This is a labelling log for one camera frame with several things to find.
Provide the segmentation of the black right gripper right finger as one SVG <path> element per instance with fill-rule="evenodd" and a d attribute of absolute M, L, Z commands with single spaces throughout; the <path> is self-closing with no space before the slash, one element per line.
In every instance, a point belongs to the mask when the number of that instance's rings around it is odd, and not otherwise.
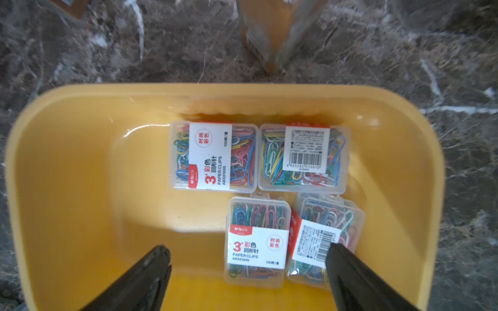
<path fill-rule="evenodd" d="M 342 244 L 332 244 L 326 270 L 338 310 L 416 310 Z"/>

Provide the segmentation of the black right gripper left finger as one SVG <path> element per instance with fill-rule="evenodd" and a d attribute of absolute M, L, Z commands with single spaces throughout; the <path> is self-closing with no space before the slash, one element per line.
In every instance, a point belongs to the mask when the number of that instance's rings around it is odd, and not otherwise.
<path fill-rule="evenodd" d="M 171 253 L 156 246 L 84 310 L 160 310 L 171 277 Z"/>

